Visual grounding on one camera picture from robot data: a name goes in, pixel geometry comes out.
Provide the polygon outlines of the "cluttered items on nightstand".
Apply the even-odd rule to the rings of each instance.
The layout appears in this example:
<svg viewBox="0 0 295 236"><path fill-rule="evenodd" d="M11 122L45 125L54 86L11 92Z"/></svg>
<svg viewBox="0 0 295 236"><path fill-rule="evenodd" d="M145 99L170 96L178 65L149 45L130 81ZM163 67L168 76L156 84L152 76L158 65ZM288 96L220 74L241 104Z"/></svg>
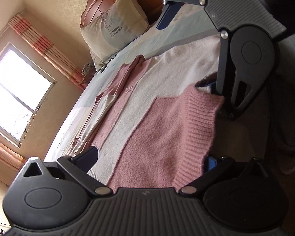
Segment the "cluttered items on nightstand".
<svg viewBox="0 0 295 236"><path fill-rule="evenodd" d="M93 61L86 63L82 69L82 75L84 78L91 77L96 73L96 68Z"/></svg>

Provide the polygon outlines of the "pastel patchwork pillow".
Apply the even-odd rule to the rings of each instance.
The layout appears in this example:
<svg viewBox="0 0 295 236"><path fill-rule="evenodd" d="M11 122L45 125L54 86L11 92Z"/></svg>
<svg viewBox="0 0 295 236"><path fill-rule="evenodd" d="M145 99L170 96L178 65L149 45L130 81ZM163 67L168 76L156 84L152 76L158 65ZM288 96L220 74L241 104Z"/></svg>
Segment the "pastel patchwork pillow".
<svg viewBox="0 0 295 236"><path fill-rule="evenodd" d="M148 18L136 0L116 0L107 11L81 27L80 32L89 48L102 62L107 62L148 27Z"/></svg>

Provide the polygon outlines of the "left orange plaid curtain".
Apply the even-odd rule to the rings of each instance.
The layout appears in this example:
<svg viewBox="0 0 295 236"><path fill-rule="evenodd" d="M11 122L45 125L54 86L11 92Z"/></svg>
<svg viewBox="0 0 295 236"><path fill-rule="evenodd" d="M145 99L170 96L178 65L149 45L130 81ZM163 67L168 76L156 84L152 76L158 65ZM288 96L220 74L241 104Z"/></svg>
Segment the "left orange plaid curtain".
<svg viewBox="0 0 295 236"><path fill-rule="evenodd" d="M0 162L15 171L20 171L27 159L0 142Z"/></svg>

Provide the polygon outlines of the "right orange plaid curtain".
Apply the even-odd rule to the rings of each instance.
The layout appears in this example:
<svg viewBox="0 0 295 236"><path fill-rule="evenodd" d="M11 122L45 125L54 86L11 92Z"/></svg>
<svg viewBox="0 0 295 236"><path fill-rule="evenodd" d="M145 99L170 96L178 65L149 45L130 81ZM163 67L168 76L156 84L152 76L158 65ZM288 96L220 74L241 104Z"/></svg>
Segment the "right orange plaid curtain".
<svg viewBox="0 0 295 236"><path fill-rule="evenodd" d="M48 38L39 33L20 14L13 16L9 22L9 27L30 45L47 62L56 68L63 76L70 80L75 86L84 90L87 83L81 70L76 67Z"/></svg>

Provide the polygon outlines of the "window with white frame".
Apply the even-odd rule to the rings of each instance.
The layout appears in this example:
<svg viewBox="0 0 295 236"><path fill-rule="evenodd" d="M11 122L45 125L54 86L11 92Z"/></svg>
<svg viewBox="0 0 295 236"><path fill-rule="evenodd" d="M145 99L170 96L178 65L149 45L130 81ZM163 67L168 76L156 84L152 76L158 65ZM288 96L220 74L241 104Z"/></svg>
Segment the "window with white frame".
<svg viewBox="0 0 295 236"><path fill-rule="evenodd" d="M0 53L0 134L20 147L56 80L13 44Z"/></svg>

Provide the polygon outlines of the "pink and white knit sweater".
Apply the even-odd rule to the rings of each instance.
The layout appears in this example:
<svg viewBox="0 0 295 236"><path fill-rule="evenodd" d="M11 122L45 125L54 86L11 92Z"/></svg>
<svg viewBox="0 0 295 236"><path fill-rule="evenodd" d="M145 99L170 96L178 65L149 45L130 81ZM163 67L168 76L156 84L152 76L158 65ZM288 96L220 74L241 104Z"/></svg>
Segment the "pink and white knit sweater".
<svg viewBox="0 0 295 236"><path fill-rule="evenodd" d="M200 177L224 99L199 83L215 76L219 49L214 35L122 65L71 153L97 147L89 174L112 189L179 189Z"/></svg>

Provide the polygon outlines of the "orange plaid curtain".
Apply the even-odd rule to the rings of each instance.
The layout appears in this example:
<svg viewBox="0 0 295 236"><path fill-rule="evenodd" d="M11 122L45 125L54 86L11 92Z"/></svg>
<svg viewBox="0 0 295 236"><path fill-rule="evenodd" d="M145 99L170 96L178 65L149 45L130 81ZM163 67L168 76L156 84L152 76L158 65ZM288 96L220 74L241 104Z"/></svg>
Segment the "orange plaid curtain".
<svg viewBox="0 0 295 236"><path fill-rule="evenodd" d="M9 27L30 45L47 62L56 68L63 76L70 80L75 86L84 90L87 83L81 70L76 67L48 38L39 33L20 14L13 16L9 22Z"/></svg>
<svg viewBox="0 0 295 236"><path fill-rule="evenodd" d="M27 159L0 142L0 162L15 171L20 171Z"/></svg>

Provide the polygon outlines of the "pastel patchwork bed sheet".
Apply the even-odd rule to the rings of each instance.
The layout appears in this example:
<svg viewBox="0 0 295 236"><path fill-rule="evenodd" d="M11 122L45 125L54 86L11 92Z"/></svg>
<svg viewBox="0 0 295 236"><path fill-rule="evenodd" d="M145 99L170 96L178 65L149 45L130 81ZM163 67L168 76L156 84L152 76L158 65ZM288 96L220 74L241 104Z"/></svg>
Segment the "pastel patchwork bed sheet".
<svg viewBox="0 0 295 236"><path fill-rule="evenodd" d="M183 5L164 30L158 30L152 25L142 36L121 50L105 69L93 76L62 124L44 160L56 161L63 155L69 155L72 142L88 119L96 97L108 87L123 64L132 63L140 54L146 59L159 56L172 47L216 33L204 9L191 4Z"/></svg>

